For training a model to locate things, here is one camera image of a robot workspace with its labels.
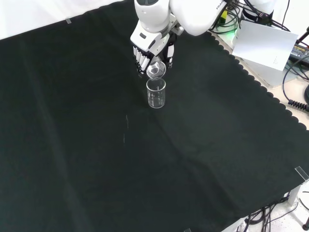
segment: cable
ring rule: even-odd
[[[298,64],[299,62],[301,62],[301,61],[303,61],[304,59],[307,59],[307,58],[309,58],[309,56],[305,56],[305,57],[301,58],[301,59],[298,60],[296,63],[294,63],[294,64],[292,65],[292,67],[294,67],[296,64]],[[285,93],[285,90],[284,90],[285,78],[286,78],[287,74],[289,73],[289,71],[292,69],[292,67],[290,67],[290,68],[288,69],[288,71],[286,72],[286,74],[284,75],[284,78],[283,78],[283,81],[282,81],[282,91],[283,91],[283,94],[284,94],[285,98],[289,101],[289,102],[288,102],[289,105],[292,105],[292,106],[294,106],[294,107],[296,107],[296,108],[298,108],[298,109],[306,110],[307,112],[309,112],[309,105],[303,104],[303,103],[300,103],[300,102],[295,102],[295,101],[293,101],[293,100],[290,100],[290,99],[287,97],[286,93]]]
[[[299,70],[305,75],[302,76],[298,71],[296,71],[293,66],[291,66],[289,63],[286,63],[294,72],[296,75],[300,76],[301,78],[303,78],[304,80],[309,81],[309,78],[307,77],[307,75],[304,73],[304,71],[301,69],[301,67],[299,66]]]
[[[226,30],[226,31],[214,31],[213,29],[210,29],[209,31],[211,31],[211,32],[213,32],[215,34],[220,35],[220,34],[227,34],[227,33],[230,33],[230,32],[234,32],[234,31],[237,30],[238,22],[239,22],[238,14],[240,13],[240,9],[237,7],[237,9],[239,10],[239,11],[237,11],[235,6],[233,6],[233,5],[229,5],[229,6],[231,6],[231,8],[233,8],[235,12],[233,12],[231,10],[227,10],[227,14],[233,16],[233,18],[230,21],[228,21],[227,23],[217,24],[217,26],[218,27],[223,27],[223,28],[229,28],[229,27],[233,27],[234,26],[234,28],[231,29],[231,30]]]
[[[291,211],[289,211],[289,212],[287,212],[286,214],[282,215],[281,217],[278,217],[278,218],[276,218],[276,219],[271,220],[270,222],[273,222],[273,221],[275,221],[275,220],[278,220],[278,219],[284,217],[285,215],[287,215],[287,214],[293,212],[294,210],[296,210],[297,207],[298,207],[298,202],[297,202],[297,205],[296,205],[296,207],[295,207],[294,209],[292,209]]]
[[[301,204],[307,209],[309,210],[309,208],[307,206],[305,206],[305,204],[302,202],[302,200],[299,198],[299,201],[301,202]]]
[[[284,13],[284,17],[283,17],[283,21],[282,21],[282,26],[283,26],[283,24],[284,24],[285,16],[286,16],[286,13],[288,12],[289,6],[290,6],[290,0],[288,0],[288,5],[287,5],[286,11],[285,11],[285,13]]]
[[[301,64],[299,65],[299,70],[301,71],[301,73],[307,78],[307,80],[309,80],[309,77],[306,75],[306,73],[304,72],[303,68],[301,67]]]
[[[247,230],[248,230],[248,227],[249,227],[249,222],[250,222],[250,219],[251,219],[251,214],[249,214],[249,218],[248,218],[248,223],[247,223],[247,225],[246,225],[246,227],[245,227],[245,229],[244,229],[244,231],[243,232],[247,232]]]
[[[304,43],[304,42],[302,42],[302,41],[300,41],[300,40],[297,40],[297,42],[302,43],[302,44],[304,44],[305,46],[309,47],[308,44],[306,44],[306,43]]]

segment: table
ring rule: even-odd
[[[218,232],[302,183],[306,130],[209,33],[177,42],[165,107],[142,102],[133,11],[0,43],[3,230]]]
[[[233,52],[232,48],[232,41],[233,41],[233,36],[231,34],[228,35],[216,35],[212,33],[212,35],[216,38],[216,40],[219,41],[220,45],[224,47],[225,50],[229,51],[231,54]],[[269,87],[267,83],[257,74],[255,73],[248,63],[246,63],[243,59],[241,58],[236,58],[239,60],[240,64],[246,69],[250,75],[255,77],[256,81],[259,81],[262,86],[266,87],[268,92],[271,92],[275,98],[279,99],[282,104],[284,104],[287,107],[287,110],[292,112],[292,115],[295,116],[300,123],[304,124],[307,127],[307,130],[309,130],[309,114],[307,112],[298,110],[287,103],[287,99],[285,98],[281,86],[278,87]],[[290,99],[293,99],[294,101],[298,102],[303,102],[305,103],[305,98],[304,98],[304,91],[309,85],[309,82],[303,80],[300,77],[295,77],[289,81],[286,82],[284,87],[285,87],[285,92],[289,96]],[[304,190],[305,185],[298,186],[297,188],[293,189],[291,192],[290,200],[289,200],[289,206],[295,207],[295,202],[297,202],[297,197],[300,195],[300,193]],[[223,232],[233,232],[235,229],[242,224],[244,221],[244,218],[241,218],[234,224],[232,224],[230,227],[226,228]]]

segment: robot finger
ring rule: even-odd
[[[141,69],[142,71],[145,71],[145,69],[146,69],[146,67],[148,66],[149,62],[150,62],[150,59],[149,59],[149,58],[145,58],[143,64],[140,66],[140,69]]]
[[[137,54],[137,48],[136,47],[133,47],[133,54],[136,56]]]
[[[143,55],[142,55],[142,56],[140,56],[140,65],[142,65],[142,64],[143,64],[143,62],[144,62],[145,58],[146,58],[146,57],[145,57],[145,56],[143,56]]]
[[[140,55],[141,55],[140,51],[137,51],[137,53],[136,53],[136,61],[137,61],[137,63],[140,62]]]

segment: clear glass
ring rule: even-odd
[[[148,77],[153,80],[161,79],[165,72],[166,66],[158,57],[154,57],[146,71]]]
[[[148,104],[152,108],[161,108],[165,104],[165,86],[163,79],[147,81]]]

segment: robotic hand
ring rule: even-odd
[[[206,32],[230,1],[134,0],[139,21],[131,41],[138,72],[146,73],[153,59],[171,68],[177,36]]]

